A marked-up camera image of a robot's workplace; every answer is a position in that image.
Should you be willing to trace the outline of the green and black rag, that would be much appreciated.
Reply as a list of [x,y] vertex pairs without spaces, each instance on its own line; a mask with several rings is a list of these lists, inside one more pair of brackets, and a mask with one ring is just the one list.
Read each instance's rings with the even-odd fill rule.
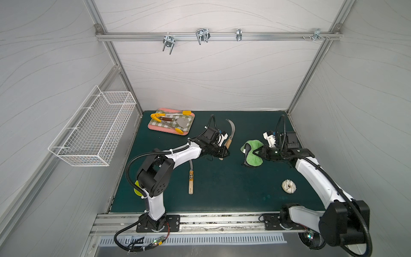
[[263,143],[259,140],[248,140],[241,147],[241,152],[244,153],[245,158],[243,165],[246,167],[258,167],[263,163],[263,159],[253,152],[263,147]]

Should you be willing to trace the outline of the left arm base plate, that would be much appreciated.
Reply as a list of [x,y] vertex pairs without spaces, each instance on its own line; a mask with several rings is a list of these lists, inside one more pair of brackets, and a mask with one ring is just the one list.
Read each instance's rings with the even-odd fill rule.
[[164,214],[155,221],[148,214],[139,217],[136,232],[178,232],[180,230],[180,215]]

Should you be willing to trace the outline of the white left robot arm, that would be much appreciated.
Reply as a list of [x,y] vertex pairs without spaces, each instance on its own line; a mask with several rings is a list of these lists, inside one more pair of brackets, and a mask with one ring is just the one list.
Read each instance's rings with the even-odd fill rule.
[[[175,149],[141,154],[133,158],[125,168],[125,178],[140,194],[146,204],[146,216],[151,222],[165,218],[163,192],[166,190],[175,168],[191,162],[204,155],[220,159],[229,156],[229,147],[235,134],[235,126],[231,125],[231,134],[216,128],[207,127],[200,135],[189,139],[188,143]],[[130,169],[139,158],[144,157],[143,164],[137,171],[136,182],[131,179]]]

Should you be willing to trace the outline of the small sickle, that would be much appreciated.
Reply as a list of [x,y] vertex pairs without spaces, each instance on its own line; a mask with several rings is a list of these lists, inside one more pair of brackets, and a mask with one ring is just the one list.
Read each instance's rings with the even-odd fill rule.
[[226,147],[227,149],[229,149],[230,146],[231,146],[231,143],[232,143],[232,139],[233,139],[234,134],[235,134],[235,124],[234,124],[230,119],[226,119],[226,121],[228,121],[229,124],[230,124],[230,126],[231,126],[231,133],[230,133],[230,135],[229,135],[229,137],[228,137],[227,142],[225,143],[225,147]]
[[225,145],[225,141],[228,138],[228,134],[226,132],[221,132],[219,134],[219,142],[218,142],[218,146],[219,146],[219,159],[222,161],[224,160],[224,158],[228,155],[228,149]]
[[188,182],[188,194],[192,195],[194,193],[194,170],[193,170],[193,162],[189,160],[189,182]]

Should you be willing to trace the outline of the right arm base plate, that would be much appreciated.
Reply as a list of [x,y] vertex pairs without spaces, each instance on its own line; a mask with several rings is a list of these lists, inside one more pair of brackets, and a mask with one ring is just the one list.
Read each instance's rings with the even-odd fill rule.
[[263,223],[264,230],[266,231],[306,231],[300,224],[282,221],[279,213],[261,214],[259,221]]

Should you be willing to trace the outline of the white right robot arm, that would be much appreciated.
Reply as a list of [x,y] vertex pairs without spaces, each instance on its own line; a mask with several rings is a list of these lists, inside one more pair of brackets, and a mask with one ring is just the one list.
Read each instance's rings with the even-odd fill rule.
[[341,247],[350,256],[357,253],[349,249],[350,245],[364,244],[363,257],[372,255],[372,239],[369,231],[370,208],[362,200],[355,200],[346,193],[322,168],[315,155],[301,147],[294,132],[267,131],[263,134],[268,142],[254,151],[268,161],[286,161],[294,165],[320,197],[324,211],[314,211],[297,203],[284,204],[278,216],[281,227],[291,230],[302,226],[306,231],[301,241],[309,248],[314,237],[322,241],[318,249],[325,244]]

